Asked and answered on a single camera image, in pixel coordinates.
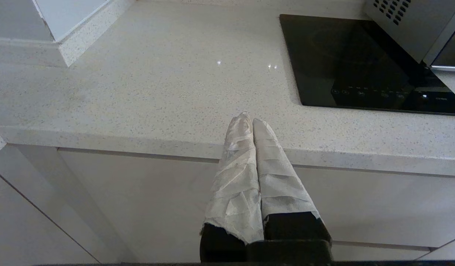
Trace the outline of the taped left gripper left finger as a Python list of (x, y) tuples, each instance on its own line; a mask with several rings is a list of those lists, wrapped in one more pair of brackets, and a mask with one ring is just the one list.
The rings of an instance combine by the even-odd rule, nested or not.
[(205, 211), (202, 263), (245, 262), (248, 245), (264, 240), (253, 124), (242, 112), (229, 123)]

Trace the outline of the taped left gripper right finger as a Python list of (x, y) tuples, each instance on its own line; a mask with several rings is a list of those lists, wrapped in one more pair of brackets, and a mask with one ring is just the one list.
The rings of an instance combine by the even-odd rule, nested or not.
[(317, 207), (271, 126), (266, 121), (254, 119), (253, 138), (266, 239), (331, 242)]

